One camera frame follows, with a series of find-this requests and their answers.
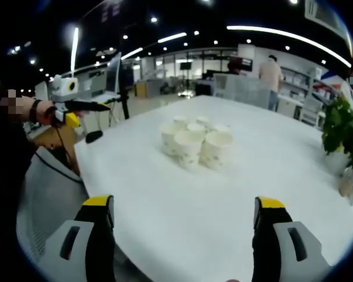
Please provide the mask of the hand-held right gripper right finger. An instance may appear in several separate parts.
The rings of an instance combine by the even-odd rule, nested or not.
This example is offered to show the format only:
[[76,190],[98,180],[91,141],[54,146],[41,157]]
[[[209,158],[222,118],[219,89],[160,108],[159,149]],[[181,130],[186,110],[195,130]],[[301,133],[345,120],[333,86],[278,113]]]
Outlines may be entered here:
[[331,270],[320,241],[279,200],[255,198],[252,281],[323,281]]

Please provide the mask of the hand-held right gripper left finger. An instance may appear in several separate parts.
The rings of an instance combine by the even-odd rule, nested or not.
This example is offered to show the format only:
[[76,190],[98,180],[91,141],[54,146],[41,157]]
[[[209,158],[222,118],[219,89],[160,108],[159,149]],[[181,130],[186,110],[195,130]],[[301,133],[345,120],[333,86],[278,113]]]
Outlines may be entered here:
[[38,263],[47,281],[115,281],[114,197],[84,201],[45,243]]

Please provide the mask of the person's left hand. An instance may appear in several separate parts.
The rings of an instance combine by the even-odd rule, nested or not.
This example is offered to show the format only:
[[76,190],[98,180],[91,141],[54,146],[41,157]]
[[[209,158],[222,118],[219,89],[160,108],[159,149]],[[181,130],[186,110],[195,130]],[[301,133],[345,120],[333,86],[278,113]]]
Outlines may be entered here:
[[[61,125],[57,123],[55,118],[55,111],[61,110],[66,111],[65,102],[51,102],[47,100],[35,99],[29,108],[29,120],[33,123],[40,123],[42,125]],[[84,117],[84,112],[74,112],[77,117]]]

